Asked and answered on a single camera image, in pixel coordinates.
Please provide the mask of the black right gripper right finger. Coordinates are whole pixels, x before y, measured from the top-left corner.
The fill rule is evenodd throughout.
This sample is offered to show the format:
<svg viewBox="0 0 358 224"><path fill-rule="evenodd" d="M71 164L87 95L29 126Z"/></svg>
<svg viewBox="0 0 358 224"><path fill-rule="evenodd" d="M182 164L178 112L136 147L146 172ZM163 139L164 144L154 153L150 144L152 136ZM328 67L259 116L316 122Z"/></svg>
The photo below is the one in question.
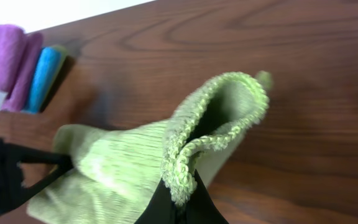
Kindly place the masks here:
<svg viewBox="0 0 358 224"><path fill-rule="evenodd" d="M186 224L229 224L214 205L197 170L194 178L197 187L186 203Z"/></svg>

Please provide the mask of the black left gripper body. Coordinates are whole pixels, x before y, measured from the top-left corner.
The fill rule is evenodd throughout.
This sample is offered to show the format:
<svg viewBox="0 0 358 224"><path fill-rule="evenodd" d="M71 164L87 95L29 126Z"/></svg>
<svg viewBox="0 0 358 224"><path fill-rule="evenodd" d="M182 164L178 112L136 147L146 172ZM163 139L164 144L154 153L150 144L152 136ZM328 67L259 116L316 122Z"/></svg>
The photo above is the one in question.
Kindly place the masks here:
<svg viewBox="0 0 358 224"><path fill-rule="evenodd" d="M22 185L21 163L53 164L57 169L27 188ZM0 216L19 208L72 168L69 155L6 143L0 138Z"/></svg>

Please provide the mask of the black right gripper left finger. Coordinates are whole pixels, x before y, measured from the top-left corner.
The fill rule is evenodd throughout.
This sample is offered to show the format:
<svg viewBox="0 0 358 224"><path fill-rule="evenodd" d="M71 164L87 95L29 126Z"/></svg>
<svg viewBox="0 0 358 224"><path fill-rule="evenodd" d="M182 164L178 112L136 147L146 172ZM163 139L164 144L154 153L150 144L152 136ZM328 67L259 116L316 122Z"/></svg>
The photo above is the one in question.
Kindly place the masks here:
<svg viewBox="0 0 358 224"><path fill-rule="evenodd" d="M161 179L150 202L135 224L176 224L176 206L171 200L170 189Z"/></svg>

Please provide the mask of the green microfiber cloth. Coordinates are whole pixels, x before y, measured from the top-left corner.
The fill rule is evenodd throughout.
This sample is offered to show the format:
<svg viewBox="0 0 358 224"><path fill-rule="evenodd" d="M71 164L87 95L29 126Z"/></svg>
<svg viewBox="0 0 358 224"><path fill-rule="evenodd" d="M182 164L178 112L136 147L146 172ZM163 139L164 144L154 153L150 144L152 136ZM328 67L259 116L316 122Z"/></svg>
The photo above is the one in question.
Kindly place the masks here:
<svg viewBox="0 0 358 224"><path fill-rule="evenodd" d="M123 131L62 126L53 151L73 169L33 197L29 216L44 223L134 223L158 186L182 209L209 185L269 107L272 76L227 72L206 81L165 120Z"/></svg>

